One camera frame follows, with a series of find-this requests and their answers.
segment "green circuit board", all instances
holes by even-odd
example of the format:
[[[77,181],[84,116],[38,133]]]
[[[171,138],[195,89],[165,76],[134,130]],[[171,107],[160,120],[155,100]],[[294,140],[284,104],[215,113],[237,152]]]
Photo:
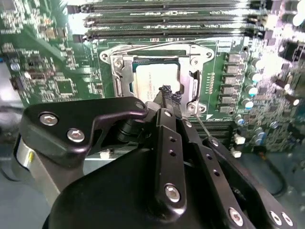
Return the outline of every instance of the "green circuit board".
[[[205,2],[5,0],[0,3],[1,60],[9,67],[12,87],[27,107],[114,97],[111,66],[100,58],[104,50],[120,44],[199,40],[198,45],[215,53],[203,65],[199,102],[207,111],[199,115],[201,119],[226,122],[241,115],[250,144],[255,129],[263,127],[268,136],[265,143],[273,150],[285,149],[288,124],[295,118],[303,120],[304,114],[285,100],[274,77],[291,80],[297,96],[297,90],[302,91],[298,87],[304,74],[302,62],[281,69],[289,61],[277,59],[280,47],[295,34],[287,33],[289,25],[283,24],[272,30],[271,37],[258,37],[255,30],[266,28],[248,20],[249,15],[258,18],[280,12],[253,10],[253,4],[242,2],[238,6],[229,1]],[[228,58],[234,54],[240,57],[230,62]],[[264,79],[254,82],[249,75],[259,71],[253,70],[252,61],[262,56],[274,60],[265,67]],[[240,79],[231,85],[230,102],[222,104],[224,77],[232,74]],[[258,89],[256,96],[245,92],[248,85]],[[247,98],[254,104],[251,110],[242,104]],[[276,130],[270,127],[274,122],[279,123]]]

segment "motherboard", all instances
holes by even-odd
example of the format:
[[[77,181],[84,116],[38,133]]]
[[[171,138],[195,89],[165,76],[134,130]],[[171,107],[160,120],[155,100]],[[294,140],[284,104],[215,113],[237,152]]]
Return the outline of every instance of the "motherboard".
[[[232,154],[303,140],[305,0],[2,0],[0,62],[25,107],[114,96],[181,111]]]

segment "silver screw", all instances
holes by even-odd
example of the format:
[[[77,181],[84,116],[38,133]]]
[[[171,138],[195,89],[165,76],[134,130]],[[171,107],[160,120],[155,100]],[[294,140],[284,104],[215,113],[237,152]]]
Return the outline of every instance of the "silver screw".
[[[113,64],[116,68],[122,68],[123,67],[123,61],[118,59],[118,58],[114,59]]]
[[[39,117],[42,124],[55,125],[58,123],[58,119],[52,114],[43,114]]]
[[[164,111],[164,113],[165,113],[167,116],[169,116],[169,117],[171,117],[171,116],[172,116],[172,114],[171,114],[171,113],[169,113],[168,111]]]
[[[140,103],[140,102],[136,102],[135,105],[137,107],[139,107],[140,109],[144,109],[145,108],[144,105],[142,103]]]
[[[192,127],[192,124],[191,124],[189,121],[185,121],[185,124],[186,124],[189,128]]]
[[[177,203],[180,200],[180,193],[178,189],[172,185],[167,185],[165,187],[165,194],[171,202]]]
[[[18,63],[11,63],[10,64],[10,68],[15,71],[15,72],[19,72],[20,70],[20,65]]]
[[[236,211],[234,208],[229,208],[229,214],[231,219],[236,223],[238,226],[242,226],[244,224],[244,220],[242,216]]]
[[[270,215],[277,225],[279,225],[279,226],[282,225],[282,221],[277,214],[275,214],[273,211],[270,211]]]
[[[216,147],[219,146],[218,142],[215,141],[214,139],[212,139],[212,143],[213,143],[213,145],[216,146]]]
[[[67,132],[67,137],[73,142],[82,142],[85,139],[84,133],[76,128],[72,128]]]
[[[197,59],[197,57],[192,58],[192,59],[191,59],[191,66],[195,66],[195,65],[197,65],[197,64],[198,64],[198,59]]]
[[[282,212],[282,216],[283,216],[283,218],[285,219],[286,223],[287,223],[289,226],[292,227],[292,226],[294,225],[294,223],[293,223],[292,220],[287,216],[286,213]]]

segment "mounting hole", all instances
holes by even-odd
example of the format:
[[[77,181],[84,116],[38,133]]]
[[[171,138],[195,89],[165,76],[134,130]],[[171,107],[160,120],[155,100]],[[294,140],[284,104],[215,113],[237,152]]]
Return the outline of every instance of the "mounting hole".
[[[168,152],[171,156],[176,156],[176,153],[172,149],[170,149]]]
[[[171,141],[171,142],[176,142],[177,139],[174,139],[173,137],[170,137],[170,141]]]
[[[167,116],[169,116],[169,117],[171,117],[171,116],[172,116],[172,114],[171,114],[171,113],[169,113],[168,111],[164,111],[164,113],[165,113]]]
[[[218,172],[216,169],[213,170],[213,173],[214,173],[216,176],[220,177],[220,174],[219,174],[219,172]]]
[[[209,159],[209,160],[213,160],[212,156],[207,154],[206,157]]]
[[[144,109],[145,108],[145,106],[142,103],[140,103],[140,102],[136,102],[135,105],[137,107],[139,107],[140,109]]]

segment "microchip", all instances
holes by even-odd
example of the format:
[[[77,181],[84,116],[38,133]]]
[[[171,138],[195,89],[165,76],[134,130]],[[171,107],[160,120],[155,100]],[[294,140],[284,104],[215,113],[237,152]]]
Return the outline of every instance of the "microchip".
[[[290,67],[290,64],[289,63],[283,63],[282,65],[282,70],[288,70]]]
[[[267,46],[273,46],[276,43],[276,38],[268,39]]]
[[[235,84],[236,77],[235,76],[225,76],[224,84]]]
[[[234,87],[223,87],[222,92],[223,92],[223,94],[233,94]]]
[[[229,63],[238,63],[240,61],[240,54],[229,54],[228,62]]]
[[[232,102],[232,97],[222,97],[221,103],[222,104],[230,104]]]
[[[0,8],[3,10],[16,10],[15,3],[13,0],[1,0]]]
[[[56,81],[56,85],[60,94],[73,93],[72,82],[70,80]]]
[[[265,94],[267,92],[267,90],[268,90],[268,88],[266,88],[266,87],[260,87],[258,89],[258,93],[259,94]]]
[[[283,117],[290,117],[291,111],[283,111]]]
[[[270,108],[269,108],[269,111],[270,112],[274,112],[274,111],[276,111],[277,110],[277,106],[271,106]]]
[[[237,74],[238,73],[238,65],[228,65],[226,67],[225,72],[229,74]]]
[[[220,113],[229,113],[230,107],[229,106],[220,106],[218,110]]]
[[[237,80],[241,80],[242,78],[243,78],[243,75],[237,75],[237,76],[236,76],[236,79],[237,79]]]

